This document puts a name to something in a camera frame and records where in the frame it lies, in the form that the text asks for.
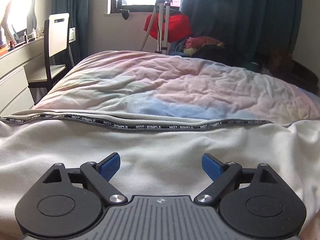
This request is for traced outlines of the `white sweatpants with black stripe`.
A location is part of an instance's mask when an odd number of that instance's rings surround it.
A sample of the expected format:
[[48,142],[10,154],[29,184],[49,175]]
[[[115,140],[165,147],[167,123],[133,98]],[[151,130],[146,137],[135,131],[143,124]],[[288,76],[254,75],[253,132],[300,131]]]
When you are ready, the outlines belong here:
[[1,239],[19,239],[17,202],[54,163],[79,167],[117,152],[112,184],[133,194],[189,194],[209,184],[201,157],[269,164],[306,206],[302,239],[319,239],[319,121],[193,120],[83,111],[1,118]]

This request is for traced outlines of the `pile of mixed clothes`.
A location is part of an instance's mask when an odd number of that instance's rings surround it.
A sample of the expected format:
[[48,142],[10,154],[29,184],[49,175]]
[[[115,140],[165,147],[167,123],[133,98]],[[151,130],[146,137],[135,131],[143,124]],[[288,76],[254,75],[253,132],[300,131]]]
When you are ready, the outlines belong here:
[[260,71],[259,63],[212,37],[188,37],[172,45],[175,47],[169,50],[170,56],[204,59],[231,67],[246,68],[253,72]]

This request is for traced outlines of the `white dressing table with drawers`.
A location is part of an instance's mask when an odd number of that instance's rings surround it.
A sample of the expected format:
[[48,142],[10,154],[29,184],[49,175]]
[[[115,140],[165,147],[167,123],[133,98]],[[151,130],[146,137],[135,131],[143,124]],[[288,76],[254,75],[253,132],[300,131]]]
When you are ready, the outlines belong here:
[[33,73],[43,66],[43,38],[1,56],[1,116],[28,110],[34,106],[28,81]]

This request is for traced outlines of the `pastel tie-dye bed duvet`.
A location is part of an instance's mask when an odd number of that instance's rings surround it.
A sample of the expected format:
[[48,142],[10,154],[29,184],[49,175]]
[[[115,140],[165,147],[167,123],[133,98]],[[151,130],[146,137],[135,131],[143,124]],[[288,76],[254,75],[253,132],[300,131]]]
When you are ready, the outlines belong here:
[[102,51],[85,58],[36,108],[277,124],[319,118],[317,96],[275,77],[140,51]]

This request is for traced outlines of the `black and white chair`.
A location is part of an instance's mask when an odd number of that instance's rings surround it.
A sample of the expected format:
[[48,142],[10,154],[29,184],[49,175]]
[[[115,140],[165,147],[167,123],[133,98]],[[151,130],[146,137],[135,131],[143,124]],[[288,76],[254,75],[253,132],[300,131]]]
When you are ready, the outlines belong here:
[[34,103],[71,70],[69,52],[69,13],[52,14],[44,22],[43,53],[24,67]]

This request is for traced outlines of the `right teal curtain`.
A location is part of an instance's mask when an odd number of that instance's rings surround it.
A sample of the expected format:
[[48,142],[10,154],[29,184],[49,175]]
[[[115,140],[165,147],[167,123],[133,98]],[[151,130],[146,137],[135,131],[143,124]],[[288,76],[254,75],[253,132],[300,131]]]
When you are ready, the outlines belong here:
[[293,53],[303,0],[181,0],[194,36],[222,41],[246,59],[274,50]]

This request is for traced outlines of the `teal curtain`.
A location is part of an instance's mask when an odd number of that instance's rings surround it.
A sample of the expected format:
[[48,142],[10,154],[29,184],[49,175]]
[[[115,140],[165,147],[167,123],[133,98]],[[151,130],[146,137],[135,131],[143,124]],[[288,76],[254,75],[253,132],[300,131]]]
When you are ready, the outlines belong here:
[[89,0],[52,0],[52,14],[69,13],[70,27],[75,28],[76,41],[71,44],[74,63],[88,57]]
[[303,0],[181,0],[194,36],[222,41],[246,59],[274,50],[293,53]]

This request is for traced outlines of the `white framed vanity mirror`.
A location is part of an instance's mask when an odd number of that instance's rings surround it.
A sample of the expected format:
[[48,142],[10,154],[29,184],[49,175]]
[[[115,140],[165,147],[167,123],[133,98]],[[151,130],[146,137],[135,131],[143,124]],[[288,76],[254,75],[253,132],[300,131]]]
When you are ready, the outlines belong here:
[[16,43],[21,43],[24,35],[31,35],[37,27],[35,0],[13,0],[7,8],[7,30]]

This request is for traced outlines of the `left teal curtain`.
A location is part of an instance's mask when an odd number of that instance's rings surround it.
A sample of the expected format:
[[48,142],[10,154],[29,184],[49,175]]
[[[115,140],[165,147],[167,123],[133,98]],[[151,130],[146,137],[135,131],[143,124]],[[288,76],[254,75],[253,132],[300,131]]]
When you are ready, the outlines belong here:
[[89,0],[52,0],[52,14],[69,13],[70,27],[75,28],[76,41],[71,44],[74,63],[88,57]]

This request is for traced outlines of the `white garment steamer stand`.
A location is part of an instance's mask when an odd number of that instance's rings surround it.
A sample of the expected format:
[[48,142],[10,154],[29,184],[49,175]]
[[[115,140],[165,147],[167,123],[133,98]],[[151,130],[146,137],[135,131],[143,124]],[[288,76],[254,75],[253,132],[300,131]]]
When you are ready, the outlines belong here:
[[144,46],[148,40],[151,33],[151,27],[154,21],[157,22],[157,50],[155,53],[167,54],[168,52],[168,33],[169,33],[169,18],[170,18],[170,8],[172,0],[156,0],[153,7],[153,12],[149,25],[147,27],[146,35],[140,46],[140,51],[143,51]]

